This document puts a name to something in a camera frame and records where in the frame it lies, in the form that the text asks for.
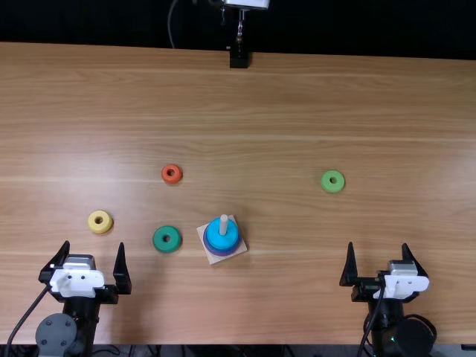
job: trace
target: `table surface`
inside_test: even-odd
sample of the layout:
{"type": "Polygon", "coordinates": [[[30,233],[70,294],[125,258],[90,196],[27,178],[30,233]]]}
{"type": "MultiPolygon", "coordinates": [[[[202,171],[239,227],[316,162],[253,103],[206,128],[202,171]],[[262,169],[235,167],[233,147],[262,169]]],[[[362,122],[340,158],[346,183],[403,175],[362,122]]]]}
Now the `table surface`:
{"type": "MultiPolygon", "coordinates": [[[[96,343],[357,344],[347,243],[375,276],[408,243],[431,288],[405,306],[475,343],[476,62],[0,44],[0,342],[62,243],[132,295],[96,343]],[[161,168],[177,163],[182,182],[161,168]],[[339,194],[320,177],[340,170],[339,194]],[[109,234],[89,231],[109,211],[109,234]],[[196,228],[233,214],[249,251],[210,267],[196,228]],[[152,246],[162,225],[183,245],[152,246]]],[[[45,297],[17,335],[62,306],[45,297]]]]}

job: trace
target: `purple ring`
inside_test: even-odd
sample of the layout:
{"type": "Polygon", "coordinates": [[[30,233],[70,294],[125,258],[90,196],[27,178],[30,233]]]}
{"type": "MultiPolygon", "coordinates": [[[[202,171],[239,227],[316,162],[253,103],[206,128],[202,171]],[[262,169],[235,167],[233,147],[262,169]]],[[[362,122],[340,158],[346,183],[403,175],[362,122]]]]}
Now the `purple ring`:
{"type": "Polygon", "coordinates": [[[208,225],[206,227],[205,232],[203,233],[203,243],[205,244],[206,249],[210,253],[212,253],[214,255],[218,255],[219,257],[226,257],[227,255],[230,255],[230,254],[234,253],[238,249],[239,245],[241,244],[241,236],[238,236],[237,242],[230,249],[227,249],[226,251],[220,251],[220,250],[214,248],[210,244],[210,242],[208,242],[208,238],[207,238],[207,231],[208,231],[209,226],[210,225],[208,225]]]}

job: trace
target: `yellow ring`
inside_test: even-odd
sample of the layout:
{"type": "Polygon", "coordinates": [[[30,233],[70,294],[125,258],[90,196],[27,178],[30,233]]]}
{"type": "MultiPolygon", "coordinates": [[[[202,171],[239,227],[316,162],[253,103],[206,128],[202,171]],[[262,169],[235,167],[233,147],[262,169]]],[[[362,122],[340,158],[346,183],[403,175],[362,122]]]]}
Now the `yellow ring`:
{"type": "Polygon", "coordinates": [[[104,210],[95,210],[89,215],[88,226],[95,233],[106,233],[112,227],[112,217],[104,210]]]}

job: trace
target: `red ring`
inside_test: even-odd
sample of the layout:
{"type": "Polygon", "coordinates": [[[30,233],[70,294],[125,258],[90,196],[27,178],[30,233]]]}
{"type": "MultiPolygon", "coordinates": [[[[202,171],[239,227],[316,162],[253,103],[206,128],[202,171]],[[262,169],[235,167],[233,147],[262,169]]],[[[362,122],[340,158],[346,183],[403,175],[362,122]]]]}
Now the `red ring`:
{"type": "Polygon", "coordinates": [[[162,169],[162,179],[168,184],[176,184],[181,180],[181,170],[177,165],[167,165],[162,169]]]}

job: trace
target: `black cable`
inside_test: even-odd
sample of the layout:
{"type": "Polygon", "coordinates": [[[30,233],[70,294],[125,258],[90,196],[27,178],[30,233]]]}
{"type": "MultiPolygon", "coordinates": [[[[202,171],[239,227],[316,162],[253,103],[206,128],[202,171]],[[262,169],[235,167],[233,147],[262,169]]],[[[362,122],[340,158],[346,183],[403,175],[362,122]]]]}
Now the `black cable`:
{"type": "Polygon", "coordinates": [[[476,351],[476,344],[462,344],[461,350],[463,351],[476,351]]]}
{"type": "Polygon", "coordinates": [[[291,355],[291,357],[296,357],[295,353],[292,352],[291,347],[288,344],[284,345],[284,349],[288,351],[288,353],[289,353],[289,355],[291,355]]]}
{"type": "MultiPolygon", "coordinates": [[[[365,329],[367,328],[367,324],[369,323],[369,317],[370,317],[370,316],[369,316],[369,314],[367,314],[367,316],[365,316],[365,320],[364,320],[364,328],[362,329],[362,331],[364,331],[364,332],[365,332],[365,329]]],[[[371,344],[371,343],[370,343],[370,341],[369,341],[369,338],[368,338],[368,337],[367,337],[367,340],[366,340],[366,342],[367,342],[367,344],[368,344],[369,346],[371,346],[371,347],[373,348],[373,344],[371,344]]]]}
{"type": "Polygon", "coordinates": [[[31,304],[31,306],[28,308],[27,312],[23,315],[22,318],[20,318],[20,321],[18,321],[18,324],[15,326],[13,329],[10,337],[8,338],[7,341],[7,346],[5,347],[5,354],[4,357],[10,357],[10,347],[12,345],[13,339],[15,338],[16,333],[22,327],[23,323],[27,320],[28,316],[30,316],[31,312],[35,310],[36,305],[39,304],[39,302],[43,299],[43,297],[46,295],[46,293],[50,290],[50,287],[47,285],[45,288],[42,290],[42,292],[39,293],[38,297],[36,300],[31,304]]]}
{"type": "Polygon", "coordinates": [[[154,356],[158,356],[158,353],[157,353],[157,351],[155,351],[155,352],[154,352],[154,351],[152,351],[152,348],[151,348],[151,346],[150,346],[149,344],[147,345],[147,348],[149,348],[150,355],[151,355],[152,357],[154,357],[154,356]]]}
{"type": "Polygon", "coordinates": [[[170,7],[169,7],[169,13],[167,14],[167,32],[169,34],[170,46],[172,46],[172,48],[176,47],[175,44],[173,43],[171,23],[172,23],[173,9],[175,9],[177,2],[179,2],[179,0],[172,0],[172,4],[170,4],[170,7]]]}
{"type": "Polygon", "coordinates": [[[375,319],[377,317],[377,313],[380,310],[380,304],[382,303],[382,300],[384,300],[384,292],[385,292],[385,288],[384,288],[384,284],[382,283],[382,285],[380,286],[379,300],[377,301],[377,305],[375,306],[375,309],[373,310],[372,318],[370,318],[370,323],[368,324],[364,332],[364,335],[362,336],[362,340],[360,341],[360,344],[358,346],[356,357],[362,356],[362,351],[364,350],[364,347],[365,347],[365,341],[369,337],[370,330],[372,329],[373,323],[375,322],[375,319]]]}
{"type": "Polygon", "coordinates": [[[114,356],[119,356],[120,355],[120,350],[114,345],[114,344],[108,344],[109,347],[112,347],[115,349],[115,351],[111,351],[111,350],[107,350],[106,348],[103,348],[101,350],[95,350],[91,356],[95,355],[96,353],[99,353],[99,352],[109,352],[111,353],[112,355],[114,356]]]}
{"type": "Polygon", "coordinates": [[[368,357],[373,357],[373,356],[370,354],[370,352],[367,351],[367,348],[365,348],[365,346],[364,346],[364,352],[365,352],[365,354],[366,354],[368,357]]]}

